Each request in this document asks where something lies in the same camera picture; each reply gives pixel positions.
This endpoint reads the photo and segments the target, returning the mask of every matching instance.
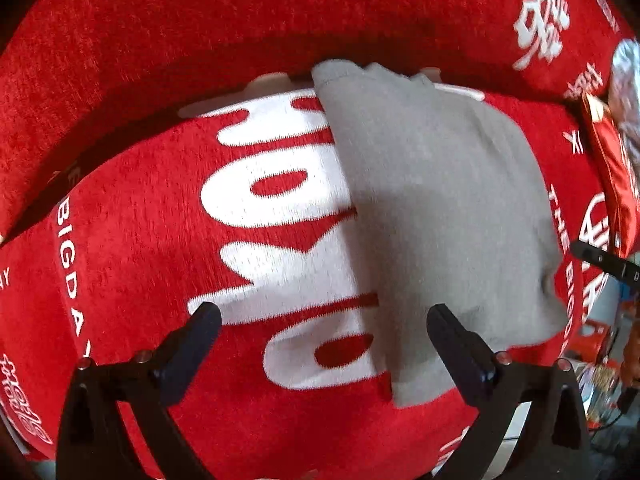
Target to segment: black cable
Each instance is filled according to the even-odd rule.
[[[616,418],[614,418],[611,422],[608,422],[607,424],[605,424],[604,426],[600,426],[599,428],[594,428],[593,430],[589,430],[589,433],[594,434],[594,433],[598,433],[599,431],[602,430],[608,430],[611,426],[613,426],[617,421],[620,420],[620,418],[622,418],[623,413],[620,412],[618,414],[618,416]]]

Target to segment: red fabric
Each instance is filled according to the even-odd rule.
[[[486,102],[505,112],[524,131],[536,155],[549,192],[549,203],[565,261],[573,259],[575,307],[586,319],[606,283],[596,267],[571,257],[569,243],[580,239],[604,250],[609,242],[609,216],[605,195],[585,133],[566,110],[551,104],[525,105],[517,99],[487,95]],[[556,276],[560,298],[567,298],[571,276]]]
[[[636,174],[609,107],[585,93],[581,110],[593,160],[604,186],[609,211],[609,247],[617,256],[626,258],[636,242],[640,217]]]
[[[605,89],[607,0],[38,0],[0,57],[0,234],[108,132],[329,57],[559,100]],[[530,9],[517,26],[523,9]],[[540,12],[537,29],[527,27]],[[526,68],[515,70],[526,54]]]
[[[577,130],[574,118],[559,105],[498,95],[487,95],[486,100],[522,127],[547,185],[554,186],[552,209],[561,208],[556,216],[559,244],[564,231],[569,239],[578,237],[585,211],[601,189],[588,156],[573,153],[572,144],[562,137],[565,130]],[[311,133],[303,129],[269,141],[261,137],[267,135],[270,111],[281,111],[282,124],[285,111],[294,110],[309,122],[309,117],[318,118],[318,102],[287,98],[278,106],[251,112],[248,105],[239,106],[236,111],[183,122],[140,140],[95,169],[104,154],[100,148],[88,152],[47,190],[52,196],[63,191],[57,196],[61,201],[0,248],[0,262],[20,254],[21,267],[28,270],[10,285],[20,297],[8,311],[52,307],[47,314],[52,319],[38,326],[38,314],[29,312],[27,333],[15,332],[17,323],[9,324],[6,308],[0,311],[4,347],[11,346],[18,372],[24,368],[20,383],[24,381],[25,393],[48,434],[56,435],[62,384],[68,380],[73,357],[58,356],[43,343],[61,338],[69,346],[71,337],[76,358],[89,353],[99,364],[127,360],[182,325],[190,300],[213,292],[225,325],[172,415],[217,478],[295,480],[317,469],[327,480],[413,480],[455,449],[474,417],[474,410],[464,406],[456,392],[397,410],[388,374],[371,357],[376,336],[369,329],[359,332],[361,336],[358,332],[335,336],[350,316],[375,316],[374,290],[359,290],[356,283],[351,297],[311,301],[305,308],[310,291],[320,298],[333,290],[326,287],[325,276],[337,253],[347,247],[350,261],[358,258],[349,231],[356,221],[348,196],[339,201],[339,174],[318,180],[310,166],[319,154],[332,152],[327,128]],[[154,121],[148,125],[158,127],[169,119]],[[248,133],[232,129],[248,124],[254,124]],[[254,136],[253,140],[240,133]],[[282,167],[268,169],[274,160]],[[230,168],[240,170],[230,173]],[[269,176],[261,178],[265,168]],[[65,188],[83,175],[65,197]],[[307,180],[318,187],[305,188]],[[228,202],[211,200],[203,192],[207,182],[216,184],[213,193],[231,189]],[[324,186],[336,202],[316,196]],[[297,189],[308,192],[308,200],[297,208],[281,208],[282,200],[289,200]],[[246,198],[245,209],[234,209],[235,194]],[[274,211],[283,218],[292,210],[305,214],[309,204],[328,209],[309,213],[314,218],[273,220]],[[595,218],[593,211],[589,215],[593,222],[604,219]],[[342,238],[334,237],[337,232]],[[324,259],[312,262],[310,255],[322,244]],[[284,251],[287,248],[299,252]],[[30,260],[34,252],[37,258]],[[288,266],[292,257],[301,258],[297,267]],[[249,268],[257,273],[249,275]],[[300,286],[299,299],[294,297],[298,302],[287,303],[287,287],[298,277],[286,272],[297,268],[308,281]],[[289,270],[283,274],[282,269]],[[572,272],[568,284],[567,269]],[[572,312],[566,332],[547,344],[513,349],[518,359],[550,364],[578,327],[581,309],[573,306],[582,299],[584,274],[579,269],[567,255],[556,276],[558,295]],[[248,301],[231,301],[234,295],[241,298],[233,287],[251,283],[257,288]],[[270,285],[281,294],[285,306],[281,312],[269,310]],[[62,310],[67,320],[60,316]],[[276,346],[278,338],[287,334],[285,342],[294,345],[293,354],[286,346]],[[45,348],[49,356],[33,358]],[[365,361],[358,364],[362,357]],[[316,369],[314,363],[323,366]],[[313,373],[307,375],[310,366]],[[145,466],[159,476],[126,420]],[[29,441],[38,444],[35,438]],[[39,447],[52,456],[52,447],[45,448]]]
[[[77,360],[60,297],[57,252],[49,226],[41,223],[0,256],[0,405],[23,439],[47,457],[55,453]]]

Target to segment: grey cloth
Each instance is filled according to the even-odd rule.
[[[390,327],[395,404],[428,402],[452,387],[426,334],[431,305],[446,303],[494,351],[562,330],[561,255],[519,127],[423,75],[341,60],[312,75]]]

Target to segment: chinese character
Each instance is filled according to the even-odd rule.
[[[584,148],[582,147],[582,140],[580,139],[579,130],[562,132],[562,136],[571,143],[571,149],[574,155],[582,155],[584,153]]]
[[[42,427],[41,418],[33,412],[29,406],[29,399],[20,387],[18,378],[15,376],[15,365],[4,354],[0,361],[0,371],[6,377],[0,384],[4,386],[4,394],[9,400],[9,406],[14,410],[15,415],[21,421],[25,430],[37,436],[47,444],[53,444],[52,439]]]
[[[551,63],[562,52],[560,31],[569,27],[569,9],[565,0],[523,0],[520,16],[513,24],[518,33],[518,46],[527,53],[513,67],[524,70],[535,53]]]
[[[596,70],[595,64],[587,63],[587,70],[582,72],[574,84],[567,83],[567,91],[562,94],[566,99],[577,99],[583,92],[594,93],[604,84],[602,74]]]

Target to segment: plush fabric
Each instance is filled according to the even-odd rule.
[[[556,293],[570,321],[546,344],[511,352],[550,364],[580,325],[591,271],[581,271],[564,241],[586,224],[606,224],[604,205],[594,205],[602,186],[589,155],[563,135],[578,129],[564,107],[478,97],[521,127],[549,191],[564,253]],[[0,248],[0,262],[11,266],[0,295],[20,283],[20,295],[2,302],[0,338],[46,433],[55,441],[74,359],[128,360],[207,299],[220,306],[224,326],[171,412],[217,478],[296,480],[318,470],[328,480],[413,480],[445,461],[474,411],[455,391],[393,406],[376,288],[314,93],[171,122],[159,112],[105,139],[141,139],[123,152],[110,157],[96,146],[83,155]],[[158,134],[144,138],[151,132]],[[52,351],[54,340],[67,350]],[[5,392],[0,399],[7,405]],[[53,457],[53,445],[25,437]]]
[[[36,224],[0,256],[0,406],[23,439],[47,457],[54,453],[78,355],[52,234],[49,225]]]
[[[423,74],[328,60],[312,75],[390,327],[396,406],[453,387],[425,330],[434,304],[445,303],[494,351],[564,329],[554,290],[561,251],[519,127]],[[526,307],[514,311],[518,303]]]
[[[608,0],[38,0],[0,57],[0,235],[108,132],[263,73],[344,57],[560,100],[629,36]]]
[[[609,247],[617,256],[626,258],[636,243],[640,220],[636,174],[609,107],[585,93],[581,110],[593,160],[604,186],[609,212]]]

